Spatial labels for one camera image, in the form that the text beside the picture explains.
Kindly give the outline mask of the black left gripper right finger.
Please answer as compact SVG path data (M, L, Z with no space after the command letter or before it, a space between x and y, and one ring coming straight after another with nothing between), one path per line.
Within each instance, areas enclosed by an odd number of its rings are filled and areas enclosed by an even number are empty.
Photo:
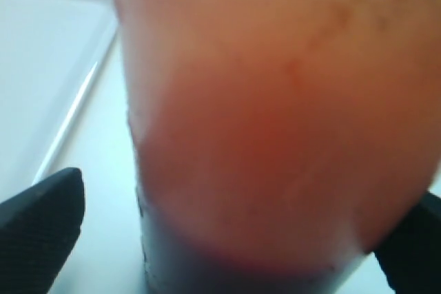
M440 294L440 198L427 192L373 251L398 294Z

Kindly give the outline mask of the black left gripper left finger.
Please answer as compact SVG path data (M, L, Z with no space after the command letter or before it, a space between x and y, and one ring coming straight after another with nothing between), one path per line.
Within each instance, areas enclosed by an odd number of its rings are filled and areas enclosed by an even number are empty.
M1 292L47 293L85 215L80 169L68 167L1 203Z

